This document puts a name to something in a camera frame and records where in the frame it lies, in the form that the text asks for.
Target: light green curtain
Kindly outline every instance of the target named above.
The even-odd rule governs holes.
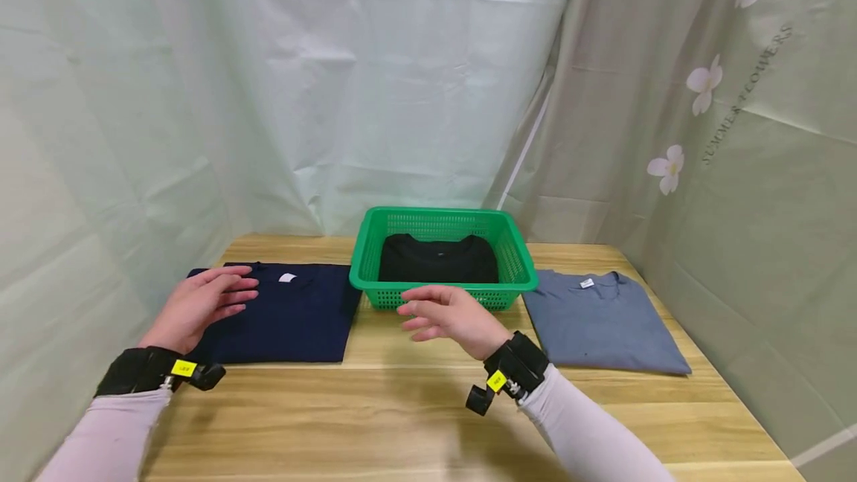
[[[568,0],[0,0],[0,478],[248,232],[478,207]]]
[[[811,482],[857,472],[856,10],[571,0],[486,200],[625,251]]]

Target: green plastic basket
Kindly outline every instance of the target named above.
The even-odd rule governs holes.
[[[505,311],[521,292],[538,284],[532,257],[508,213],[475,209],[375,207],[366,212],[351,257],[350,282],[366,292],[372,307],[395,309],[401,294],[424,283],[378,281],[380,250],[391,234],[410,233],[417,240],[456,241],[474,234],[489,242],[497,256],[500,283],[448,283],[461,286],[490,311]]]

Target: white arm sleeve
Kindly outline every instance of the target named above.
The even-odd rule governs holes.
[[[169,390],[100,396],[36,482],[134,482]]]
[[[575,481],[673,482],[643,442],[553,365],[520,408]]]

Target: table surface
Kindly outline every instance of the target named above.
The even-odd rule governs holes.
[[[349,238],[250,234],[221,261],[348,264],[353,246]],[[677,481],[803,480],[619,251],[529,249],[537,268],[616,270],[649,291],[692,376],[562,373],[636,433]],[[520,298],[498,317],[536,339]],[[480,363],[446,339],[413,343],[400,323],[363,296],[341,364],[232,366],[212,391],[182,388],[154,433],[142,480],[566,480],[509,399],[500,398],[485,418],[463,407],[470,385],[484,380]]]

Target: wrist strap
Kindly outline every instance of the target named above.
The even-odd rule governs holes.
[[[226,374],[220,364],[200,364],[182,357],[181,353],[161,347],[126,349],[109,365],[95,396],[156,391],[162,387],[175,391],[182,382],[208,391]]]
[[[500,391],[520,401],[545,380],[545,370],[549,364],[545,353],[529,337],[516,331],[512,339],[485,359],[486,387],[474,385],[470,388],[467,408],[485,415],[495,394]]]

